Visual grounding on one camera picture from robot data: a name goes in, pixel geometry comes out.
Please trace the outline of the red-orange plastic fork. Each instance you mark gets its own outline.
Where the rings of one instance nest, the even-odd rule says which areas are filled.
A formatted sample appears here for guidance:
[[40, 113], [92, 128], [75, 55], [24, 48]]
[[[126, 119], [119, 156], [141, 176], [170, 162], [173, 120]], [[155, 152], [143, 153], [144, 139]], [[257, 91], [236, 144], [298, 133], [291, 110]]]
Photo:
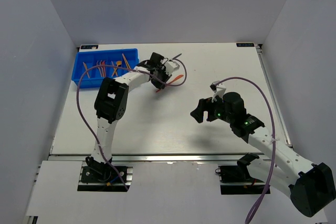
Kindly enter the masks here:
[[105, 61], [101, 61], [101, 69], [102, 69], [102, 76], [106, 77], [106, 68], [105, 68]]

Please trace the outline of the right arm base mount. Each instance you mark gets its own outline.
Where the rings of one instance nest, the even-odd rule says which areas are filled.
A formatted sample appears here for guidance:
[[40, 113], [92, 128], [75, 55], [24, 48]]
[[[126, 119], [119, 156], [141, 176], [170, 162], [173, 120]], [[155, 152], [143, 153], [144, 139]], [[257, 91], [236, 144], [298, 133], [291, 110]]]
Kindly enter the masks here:
[[219, 166], [215, 174], [219, 176], [221, 195], [260, 195], [265, 186], [261, 180], [246, 178], [237, 165]]

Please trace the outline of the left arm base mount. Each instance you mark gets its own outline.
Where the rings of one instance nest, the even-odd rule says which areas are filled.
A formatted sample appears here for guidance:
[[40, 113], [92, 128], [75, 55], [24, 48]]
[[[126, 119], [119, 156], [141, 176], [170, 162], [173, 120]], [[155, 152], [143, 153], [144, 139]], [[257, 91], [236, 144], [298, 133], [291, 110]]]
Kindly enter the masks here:
[[117, 172], [108, 164], [99, 163], [93, 157], [86, 157], [77, 191], [85, 192], [127, 192]]

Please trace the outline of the red-orange plastic knife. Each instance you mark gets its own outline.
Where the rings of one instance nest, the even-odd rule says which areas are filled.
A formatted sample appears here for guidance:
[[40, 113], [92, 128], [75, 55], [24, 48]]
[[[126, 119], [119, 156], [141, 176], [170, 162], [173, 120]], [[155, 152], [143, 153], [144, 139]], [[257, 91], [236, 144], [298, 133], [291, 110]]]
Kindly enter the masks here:
[[184, 75], [183, 75], [183, 74], [180, 74], [180, 75], [176, 76], [176, 77], [175, 77], [173, 80], [171, 80], [171, 81], [169, 82], [169, 84], [172, 84], [172, 83], [174, 83], [175, 81], [177, 81], [177, 80], [181, 79], [182, 77], [184, 77]]

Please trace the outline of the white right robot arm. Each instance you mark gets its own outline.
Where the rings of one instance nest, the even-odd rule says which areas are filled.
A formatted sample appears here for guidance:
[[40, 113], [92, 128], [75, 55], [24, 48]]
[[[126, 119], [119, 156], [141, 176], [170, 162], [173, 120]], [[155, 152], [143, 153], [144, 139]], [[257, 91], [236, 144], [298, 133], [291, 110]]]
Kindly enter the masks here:
[[190, 115], [198, 122], [222, 120], [246, 143], [274, 158], [270, 185], [287, 197], [306, 217], [312, 217], [335, 200], [332, 170], [325, 163], [314, 164], [293, 149], [271, 137], [264, 123], [246, 112], [244, 101], [236, 92], [222, 97], [200, 99]]

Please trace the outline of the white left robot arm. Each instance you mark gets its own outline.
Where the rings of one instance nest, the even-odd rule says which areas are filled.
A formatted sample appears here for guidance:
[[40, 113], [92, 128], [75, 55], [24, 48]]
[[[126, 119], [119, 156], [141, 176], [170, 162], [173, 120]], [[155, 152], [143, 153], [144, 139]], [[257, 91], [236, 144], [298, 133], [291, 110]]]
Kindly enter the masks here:
[[153, 53], [149, 60], [140, 62], [126, 74], [114, 79], [104, 78], [94, 103], [98, 125], [97, 140], [91, 154], [99, 163], [93, 168], [93, 176], [98, 181], [110, 178], [111, 168], [105, 163], [112, 157], [114, 132], [125, 114], [130, 91], [147, 82], [152, 82], [157, 89], [164, 89], [165, 83], [179, 67], [173, 60], [165, 60], [160, 54]]

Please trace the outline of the orange chopstick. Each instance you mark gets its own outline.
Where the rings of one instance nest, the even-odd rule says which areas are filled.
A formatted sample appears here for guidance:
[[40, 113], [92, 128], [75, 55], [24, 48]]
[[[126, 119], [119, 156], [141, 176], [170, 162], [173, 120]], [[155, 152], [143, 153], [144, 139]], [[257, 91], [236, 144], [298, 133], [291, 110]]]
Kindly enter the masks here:
[[130, 67], [130, 65], [129, 65], [129, 62], [128, 62], [128, 60], [126, 59], [126, 56], [124, 55], [124, 53], [122, 53], [122, 57], [123, 57], [123, 60], [124, 60], [124, 62], [125, 62], [126, 67], [127, 67], [128, 69], [131, 69], [131, 67]]

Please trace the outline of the orange plastic knife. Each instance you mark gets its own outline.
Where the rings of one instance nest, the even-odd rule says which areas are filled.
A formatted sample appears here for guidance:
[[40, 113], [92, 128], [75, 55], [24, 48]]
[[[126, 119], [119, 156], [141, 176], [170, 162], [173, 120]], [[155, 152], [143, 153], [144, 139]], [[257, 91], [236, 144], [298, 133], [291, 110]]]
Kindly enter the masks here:
[[84, 69], [86, 71], [87, 78], [90, 79], [90, 73], [89, 73], [87, 64], [85, 62], [83, 62], [82, 64], [83, 64], [83, 67], [84, 67]]

